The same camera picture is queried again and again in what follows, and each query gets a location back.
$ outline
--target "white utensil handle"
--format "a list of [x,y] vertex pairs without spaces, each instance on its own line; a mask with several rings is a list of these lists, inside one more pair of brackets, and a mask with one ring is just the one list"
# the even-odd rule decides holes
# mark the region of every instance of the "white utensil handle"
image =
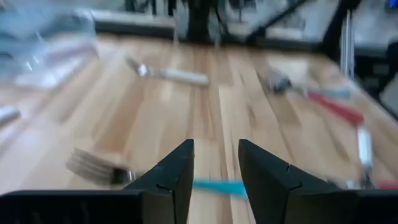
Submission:
[[17,108],[12,106],[0,106],[0,127],[19,115],[20,113]]
[[162,76],[169,80],[192,83],[196,85],[209,85],[209,78],[205,74],[184,72],[178,70],[165,70]]
[[358,128],[359,160],[364,169],[373,168],[372,139],[365,127]]

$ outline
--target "wood grain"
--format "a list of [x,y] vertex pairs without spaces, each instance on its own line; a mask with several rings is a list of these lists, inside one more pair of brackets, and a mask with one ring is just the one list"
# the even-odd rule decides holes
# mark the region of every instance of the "wood grain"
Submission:
[[[90,60],[55,90],[0,83],[0,104],[21,118],[0,129],[0,192],[100,189],[66,170],[74,148],[146,170],[186,138],[195,139],[195,177],[240,179],[238,140],[250,139],[321,178],[359,175],[356,131],[294,92],[273,95],[259,78],[269,67],[294,83],[347,86],[341,103],[361,110],[375,150],[375,176],[398,177],[397,123],[321,55],[238,47],[173,45],[166,40],[99,37]],[[209,76],[209,88],[140,78],[127,56],[157,68]],[[194,191],[189,223],[254,223],[247,201]]]

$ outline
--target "blue handle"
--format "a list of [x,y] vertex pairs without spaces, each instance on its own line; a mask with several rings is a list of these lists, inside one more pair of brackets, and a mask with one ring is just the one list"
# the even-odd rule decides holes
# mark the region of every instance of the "blue handle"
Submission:
[[343,100],[349,100],[351,98],[351,91],[347,88],[342,88],[339,90],[312,90],[312,91],[328,98],[336,98]]
[[228,180],[194,180],[194,189],[210,190],[219,194],[247,198],[246,189],[241,181]]

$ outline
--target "clear plastic packaging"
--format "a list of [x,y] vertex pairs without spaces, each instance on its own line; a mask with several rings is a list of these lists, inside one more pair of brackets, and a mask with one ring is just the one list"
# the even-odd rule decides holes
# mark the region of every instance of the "clear plastic packaging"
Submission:
[[[14,80],[20,85],[35,80],[38,84],[37,80],[48,79],[40,77],[44,71],[49,75],[49,70],[66,63],[71,67],[76,64],[73,61],[95,55],[95,37],[89,11],[47,1],[16,1],[0,12],[0,80]],[[39,82],[47,87],[59,83]]]

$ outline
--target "red knife handle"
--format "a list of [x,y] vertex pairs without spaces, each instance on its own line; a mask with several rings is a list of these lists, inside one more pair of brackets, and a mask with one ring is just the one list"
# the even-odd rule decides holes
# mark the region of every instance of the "red knife handle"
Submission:
[[398,182],[397,181],[379,181],[377,183],[378,189],[389,189],[389,190],[398,190]]
[[309,99],[317,102],[318,104],[324,106],[325,108],[329,109],[334,114],[340,116],[347,120],[347,122],[351,123],[353,126],[359,126],[363,124],[364,117],[359,111],[356,111],[352,108],[348,108],[343,105],[339,105],[333,101],[326,99],[325,97],[314,93],[312,91],[308,91],[307,96]]

